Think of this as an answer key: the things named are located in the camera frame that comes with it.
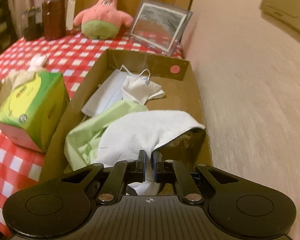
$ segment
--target plush toy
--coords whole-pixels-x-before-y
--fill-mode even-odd
[[[96,5],[81,11],[74,18],[74,25],[81,24],[81,31],[89,39],[114,38],[124,24],[131,26],[131,15],[117,10],[117,0],[99,0]]]

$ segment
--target plush toy eye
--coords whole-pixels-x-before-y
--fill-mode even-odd
[[[102,4],[104,4],[104,5],[110,5],[110,4],[111,4],[111,1],[109,1],[109,0],[104,0],[104,1],[102,2]]]

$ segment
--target silver screw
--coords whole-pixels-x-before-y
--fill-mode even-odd
[[[201,196],[196,193],[191,193],[191,194],[186,195],[186,199],[189,201],[199,201],[199,200],[201,200]]]
[[[99,196],[99,199],[101,201],[110,201],[114,199],[114,196],[112,194],[104,193]]]

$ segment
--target transparent picture frame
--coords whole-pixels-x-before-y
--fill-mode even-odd
[[[154,0],[142,0],[128,35],[170,57],[176,50],[192,12]]]

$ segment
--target tablecloth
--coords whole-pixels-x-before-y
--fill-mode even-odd
[[[155,53],[129,40],[124,32],[114,40],[91,40],[79,32],[55,41],[46,41],[43,37],[35,41],[22,38],[0,55],[0,78],[4,79],[13,69],[28,69],[34,55],[46,54],[49,56],[48,71],[63,73],[71,98],[89,69],[108,48]],[[179,47],[173,56],[181,57]],[[0,131],[0,231],[4,235],[10,234],[2,216],[4,202],[14,192],[37,184],[43,163],[43,154],[12,144]]]

